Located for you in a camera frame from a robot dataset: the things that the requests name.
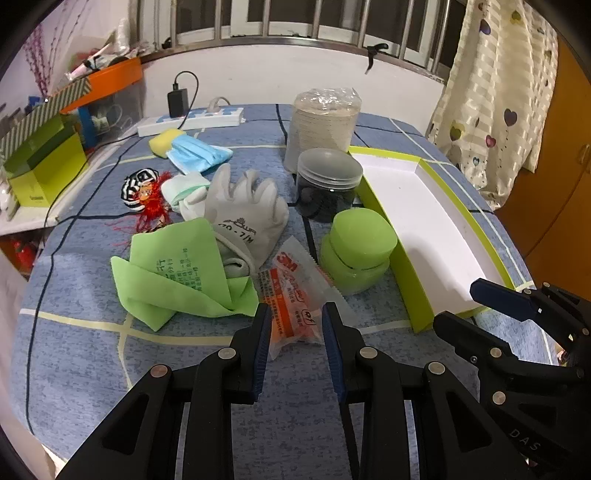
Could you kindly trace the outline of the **green striped box lid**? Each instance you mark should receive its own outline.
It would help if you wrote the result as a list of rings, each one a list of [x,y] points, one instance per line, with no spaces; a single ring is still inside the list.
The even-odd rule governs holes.
[[[35,107],[1,139],[1,160],[5,161],[11,157],[36,130],[62,111],[66,111],[91,90],[90,81],[82,78],[64,87],[42,105]]]

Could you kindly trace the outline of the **window security bars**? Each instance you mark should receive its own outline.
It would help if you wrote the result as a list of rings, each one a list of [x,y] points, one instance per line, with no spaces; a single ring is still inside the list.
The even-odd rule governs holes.
[[[155,60],[231,46],[298,46],[362,56],[446,80],[464,1],[132,1],[134,36]]]

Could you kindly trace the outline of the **pink artificial flower branches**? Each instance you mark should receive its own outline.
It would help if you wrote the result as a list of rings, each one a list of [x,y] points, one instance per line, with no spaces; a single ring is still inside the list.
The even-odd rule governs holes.
[[[45,28],[40,23],[24,42],[25,59],[42,98],[50,93],[58,56],[81,24],[88,5],[88,1],[62,1],[53,25]]]

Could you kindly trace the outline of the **lime green cardboard box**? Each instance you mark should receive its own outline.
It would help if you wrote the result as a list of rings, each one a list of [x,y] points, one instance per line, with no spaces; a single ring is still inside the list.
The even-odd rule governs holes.
[[[49,207],[84,169],[86,155],[74,123],[58,114],[35,131],[4,164],[22,207]]]

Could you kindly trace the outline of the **red tassel ornament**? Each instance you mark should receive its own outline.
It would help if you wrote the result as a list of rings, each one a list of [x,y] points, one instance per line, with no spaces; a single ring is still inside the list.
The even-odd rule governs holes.
[[[124,205],[127,211],[107,223],[113,231],[119,232],[123,236],[122,240],[113,243],[115,248],[126,250],[131,245],[133,235],[151,233],[171,223],[171,208],[161,193],[162,183],[171,177],[172,174],[169,171],[159,173],[159,179],[152,188],[152,193],[141,212],[131,211]]]

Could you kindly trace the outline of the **grey work glove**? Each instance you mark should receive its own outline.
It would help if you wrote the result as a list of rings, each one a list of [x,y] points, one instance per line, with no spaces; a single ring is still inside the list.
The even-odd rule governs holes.
[[[231,277],[253,276],[273,253],[290,211],[276,181],[259,172],[242,172],[236,182],[223,164],[211,180],[204,218],[213,227],[224,269]]]

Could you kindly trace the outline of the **green cleaning cloth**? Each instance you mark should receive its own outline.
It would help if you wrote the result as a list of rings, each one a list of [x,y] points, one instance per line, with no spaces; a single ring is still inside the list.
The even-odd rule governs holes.
[[[259,297],[249,276],[228,278],[213,227],[204,218],[132,236],[129,258],[110,259],[121,306],[152,331],[176,313],[252,317]]]

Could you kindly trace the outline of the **wooden wardrobe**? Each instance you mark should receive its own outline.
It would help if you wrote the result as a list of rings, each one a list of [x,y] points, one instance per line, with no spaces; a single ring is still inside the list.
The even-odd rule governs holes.
[[[536,285],[590,297],[590,81],[564,40],[538,166],[497,216]]]

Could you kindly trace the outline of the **yellow sponge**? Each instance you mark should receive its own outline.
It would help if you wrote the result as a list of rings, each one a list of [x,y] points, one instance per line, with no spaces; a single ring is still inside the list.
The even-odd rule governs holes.
[[[151,138],[148,141],[148,146],[155,156],[165,158],[171,149],[172,141],[182,135],[185,135],[182,130],[168,129]]]

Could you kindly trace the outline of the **green plastic jar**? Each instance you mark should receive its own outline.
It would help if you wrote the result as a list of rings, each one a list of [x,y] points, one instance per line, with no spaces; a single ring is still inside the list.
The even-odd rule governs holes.
[[[355,295],[383,277],[397,244],[397,234],[382,215],[352,208],[335,215],[322,239],[320,265],[342,295]]]

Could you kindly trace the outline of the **white green-trimmed sock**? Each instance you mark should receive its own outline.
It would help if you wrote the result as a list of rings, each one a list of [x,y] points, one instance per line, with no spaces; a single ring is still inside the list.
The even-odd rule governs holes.
[[[188,221],[204,217],[209,186],[211,181],[198,172],[190,172],[165,180],[161,193],[171,210]]]

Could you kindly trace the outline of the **orange lidded storage bin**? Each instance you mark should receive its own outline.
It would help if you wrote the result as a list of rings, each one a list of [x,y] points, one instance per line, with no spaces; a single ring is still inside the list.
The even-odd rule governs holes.
[[[84,96],[70,103],[61,110],[66,114],[81,106],[104,99],[124,90],[142,79],[142,67],[139,57],[127,59],[109,66],[86,77],[90,90]]]

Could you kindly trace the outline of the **white power strip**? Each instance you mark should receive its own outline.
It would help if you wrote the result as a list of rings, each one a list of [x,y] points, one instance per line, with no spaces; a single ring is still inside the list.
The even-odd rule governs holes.
[[[139,137],[158,135],[168,129],[198,130],[239,126],[245,121],[242,107],[223,106],[216,112],[194,109],[183,117],[171,118],[168,115],[148,117],[137,124]]]

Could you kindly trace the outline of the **green white shallow box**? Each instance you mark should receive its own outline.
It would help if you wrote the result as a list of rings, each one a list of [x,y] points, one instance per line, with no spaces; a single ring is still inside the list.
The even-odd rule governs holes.
[[[356,146],[349,154],[363,167],[356,189],[363,206],[398,236],[390,265],[415,333],[431,329],[444,311],[462,318],[482,311],[470,294],[480,278],[515,287],[477,220],[426,160]]]

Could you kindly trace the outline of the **heart patterned curtain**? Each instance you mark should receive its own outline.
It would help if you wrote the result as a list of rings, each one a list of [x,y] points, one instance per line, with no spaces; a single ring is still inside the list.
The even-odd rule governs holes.
[[[557,32],[528,3],[467,3],[428,138],[493,210],[537,168],[557,70]]]

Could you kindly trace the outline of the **black white striped ball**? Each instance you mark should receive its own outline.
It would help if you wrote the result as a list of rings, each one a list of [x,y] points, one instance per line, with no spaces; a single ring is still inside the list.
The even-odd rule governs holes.
[[[142,168],[127,176],[121,187],[121,200],[131,211],[141,212],[159,179],[157,170]]]

